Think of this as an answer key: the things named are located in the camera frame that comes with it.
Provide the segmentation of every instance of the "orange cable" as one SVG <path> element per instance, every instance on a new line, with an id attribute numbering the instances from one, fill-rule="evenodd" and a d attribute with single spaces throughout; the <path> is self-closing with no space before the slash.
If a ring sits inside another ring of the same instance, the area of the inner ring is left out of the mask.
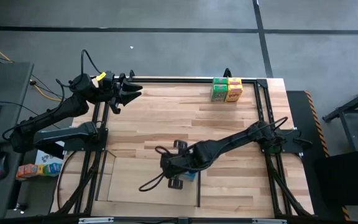
<path id="1" fill-rule="evenodd" d="M 9 59 L 6 55 L 4 55 L 2 52 L 0 52 L 0 55 L 2 56 L 2 57 L 4 57 L 6 60 L 8 60 L 8 61 L 10 61 L 11 63 L 12 63 L 12 60 L 11 59 Z M 42 90 L 40 90 L 40 88 L 38 88 L 38 86 L 36 86 L 36 85 L 34 85 L 35 86 L 35 88 L 38 90 L 38 92 L 40 92 L 40 94 L 42 95 L 42 96 L 44 96 L 44 97 L 46 97 L 46 98 L 48 98 L 48 99 L 50 99 L 50 100 L 54 100 L 54 101 L 61 101 L 61 99 L 56 99 L 56 98 L 52 98 L 52 97 L 50 97 L 50 96 L 47 96 L 45 93 L 43 93 L 42 92 Z"/>

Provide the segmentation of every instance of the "gray floor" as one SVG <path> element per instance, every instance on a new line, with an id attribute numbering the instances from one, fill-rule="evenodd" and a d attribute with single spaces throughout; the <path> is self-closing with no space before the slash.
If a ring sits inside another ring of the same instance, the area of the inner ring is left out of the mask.
<path id="1" fill-rule="evenodd" d="M 259 6 L 265 29 L 358 30 L 356 0 L 259 0 Z M 252 0 L 0 0 L 0 24 L 257 28 Z M 273 76 L 284 78 L 288 90 L 309 90 L 319 117 L 358 93 L 358 35 L 265 37 Z M 56 92 L 55 78 L 66 82 L 79 74 L 82 49 L 100 69 L 115 73 L 133 69 L 137 75 L 211 77 L 229 67 L 238 77 L 266 77 L 258 34 L 0 31 L 0 50 L 16 62 L 35 63 L 34 75 Z M 89 64 L 86 71 L 94 74 Z M 30 87 L 25 105 L 42 112 L 57 103 Z M 321 123 L 330 155 L 349 152 L 341 124 Z M 29 194 L 36 195 L 30 191 L 23 197 L 32 198 Z M 38 199 L 50 203 L 51 196 Z M 31 201 L 27 215 L 46 213 L 42 203 Z M 351 219 L 358 220 L 358 207 L 347 208 Z"/>

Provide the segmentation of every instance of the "orange and black hazard stripe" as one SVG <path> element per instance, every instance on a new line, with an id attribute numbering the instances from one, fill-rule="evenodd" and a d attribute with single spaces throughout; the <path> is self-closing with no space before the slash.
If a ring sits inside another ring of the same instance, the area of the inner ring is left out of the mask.
<path id="1" fill-rule="evenodd" d="M 314 108 L 314 104 L 313 104 L 313 99 L 311 98 L 311 95 L 308 91 L 305 91 L 305 93 L 309 99 L 310 109 L 311 109 L 311 112 L 313 113 L 313 118 L 316 123 L 317 131 L 318 131 L 318 134 L 319 134 L 319 137 L 321 140 L 321 144 L 323 145 L 324 155 L 326 157 L 329 157 L 327 144 L 326 144 L 326 141 L 325 141 L 324 135 L 323 135 L 323 129 L 321 128 L 320 122 L 318 121 L 317 112 L 316 112 L 316 109 Z"/>
<path id="2" fill-rule="evenodd" d="M 350 218 L 349 212 L 347 211 L 347 209 L 346 209 L 345 206 L 342 207 L 342 211 L 343 211 L 343 214 L 344 214 L 344 216 L 345 216 L 345 220 L 346 220 L 346 221 L 350 221 L 351 218 Z"/>

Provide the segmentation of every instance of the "small box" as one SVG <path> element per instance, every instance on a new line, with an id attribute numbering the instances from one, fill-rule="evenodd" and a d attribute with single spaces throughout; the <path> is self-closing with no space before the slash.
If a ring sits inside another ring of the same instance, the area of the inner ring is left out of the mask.
<path id="1" fill-rule="evenodd" d="M 211 102 L 224 102 L 227 91 L 227 85 L 213 85 L 211 90 Z"/>
<path id="2" fill-rule="evenodd" d="M 192 182 L 194 181 L 194 179 L 196 178 L 196 173 L 191 173 L 191 172 L 185 172 L 183 174 L 180 174 L 179 179 L 180 180 L 185 180 L 185 181 L 189 181 Z"/>
<path id="3" fill-rule="evenodd" d="M 61 168 L 62 168 L 61 164 L 57 164 L 56 162 L 54 162 L 53 164 L 49 164 L 44 167 L 44 173 L 45 175 L 55 177 L 59 175 Z"/>
<path id="4" fill-rule="evenodd" d="M 37 165 L 37 175 L 45 175 L 44 167 L 45 165 Z"/>
<path id="5" fill-rule="evenodd" d="M 27 164 L 24 165 L 24 175 L 23 177 L 29 178 L 37 175 L 37 165 Z"/>
<path id="6" fill-rule="evenodd" d="M 241 78 L 228 78 L 228 85 L 242 85 Z"/>
<path id="7" fill-rule="evenodd" d="M 236 102 L 242 93 L 242 85 L 229 85 L 226 102 Z"/>
<path id="8" fill-rule="evenodd" d="M 227 85 L 227 78 L 213 78 L 213 85 Z"/>
<path id="9" fill-rule="evenodd" d="M 16 172 L 16 180 L 25 180 L 24 177 L 24 166 L 19 166 Z"/>

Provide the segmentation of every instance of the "wooden table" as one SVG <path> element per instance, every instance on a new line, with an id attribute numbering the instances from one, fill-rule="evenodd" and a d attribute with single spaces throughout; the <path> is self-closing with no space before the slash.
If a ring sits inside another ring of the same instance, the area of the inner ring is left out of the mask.
<path id="1" fill-rule="evenodd" d="M 161 173 L 160 155 L 154 147 L 173 149 L 173 141 L 189 144 L 206 139 L 221 139 L 242 131 L 258 120 L 254 87 L 244 84 L 237 103 L 211 103 L 211 84 L 141 83 L 142 96 L 122 107 L 121 114 L 109 112 L 108 156 L 103 170 L 94 216 L 128 217 L 273 217 L 272 199 L 264 155 L 251 143 L 227 152 L 201 172 L 201 206 L 196 207 L 196 181 L 185 182 L 183 190 L 169 189 L 167 179 L 154 190 L 138 188 Z M 268 79 L 275 119 L 287 116 L 283 129 L 293 122 L 282 79 Z M 265 110 L 265 100 L 260 90 Z M 74 119 L 77 126 L 90 121 L 89 112 Z M 75 190 L 83 163 L 78 152 L 62 175 L 62 204 Z M 287 185 L 304 208 L 313 213 L 305 172 L 299 157 L 282 155 Z M 282 193 L 276 184 L 280 208 Z M 83 205 L 87 199 L 85 189 Z M 57 210 L 56 200 L 52 210 Z"/>

